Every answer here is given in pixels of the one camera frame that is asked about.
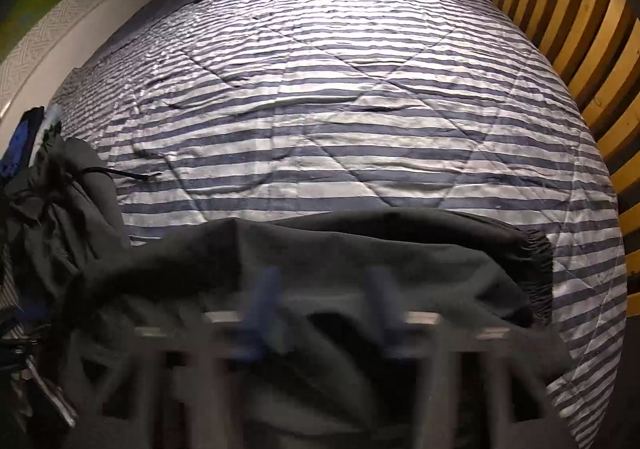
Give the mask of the blue black garment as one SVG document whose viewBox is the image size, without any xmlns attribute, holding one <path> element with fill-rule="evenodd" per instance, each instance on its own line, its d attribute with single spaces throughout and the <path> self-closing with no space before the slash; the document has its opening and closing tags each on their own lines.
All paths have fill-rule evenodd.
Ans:
<svg viewBox="0 0 640 449">
<path fill-rule="evenodd" d="M 57 104 L 48 108 L 32 108 L 23 113 L 1 159 L 2 184 L 34 164 L 43 142 L 61 131 L 62 114 Z"/>
</svg>

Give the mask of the black trousers with elastic waistband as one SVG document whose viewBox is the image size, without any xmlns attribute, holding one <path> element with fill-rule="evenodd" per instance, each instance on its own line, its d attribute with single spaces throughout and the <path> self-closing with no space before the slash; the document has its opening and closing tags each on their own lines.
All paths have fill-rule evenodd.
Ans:
<svg viewBox="0 0 640 449">
<path fill-rule="evenodd" d="M 416 358 L 387 357 L 366 269 L 393 274 Z M 235 361 L 257 276 L 282 273 L 258 360 Z M 445 211 L 224 220 L 96 261 L 67 290 L 69 448 L 570 448 L 548 385 L 541 231 Z"/>
</svg>

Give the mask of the dark grey drawstring garment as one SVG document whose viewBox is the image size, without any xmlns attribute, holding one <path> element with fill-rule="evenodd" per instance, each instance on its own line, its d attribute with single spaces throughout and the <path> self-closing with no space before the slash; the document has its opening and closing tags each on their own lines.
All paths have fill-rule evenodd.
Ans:
<svg viewBox="0 0 640 449">
<path fill-rule="evenodd" d="M 89 264 L 131 247 L 114 179 L 156 176 L 112 169 L 88 143 L 62 137 L 60 128 L 44 134 L 35 162 L 1 197 L 12 277 L 27 307 L 53 308 Z"/>
</svg>

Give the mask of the blue white striped quilt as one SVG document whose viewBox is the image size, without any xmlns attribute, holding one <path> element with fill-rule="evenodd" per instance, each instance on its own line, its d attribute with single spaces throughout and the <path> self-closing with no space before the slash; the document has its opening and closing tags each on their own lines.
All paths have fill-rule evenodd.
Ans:
<svg viewBox="0 0 640 449">
<path fill-rule="evenodd" d="M 578 445 L 623 346 L 608 169 L 549 61 L 487 0 L 155 0 L 54 95 L 112 168 L 130 237 L 227 216 L 439 208 L 537 227 Z"/>
</svg>

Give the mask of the wooden slatted bed rail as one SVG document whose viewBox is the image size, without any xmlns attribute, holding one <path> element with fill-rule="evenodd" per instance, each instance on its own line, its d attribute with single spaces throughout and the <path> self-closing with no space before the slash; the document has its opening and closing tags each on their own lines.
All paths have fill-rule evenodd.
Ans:
<svg viewBox="0 0 640 449">
<path fill-rule="evenodd" d="M 565 82 L 618 197 L 628 315 L 639 313 L 639 0 L 491 0 Z"/>
</svg>

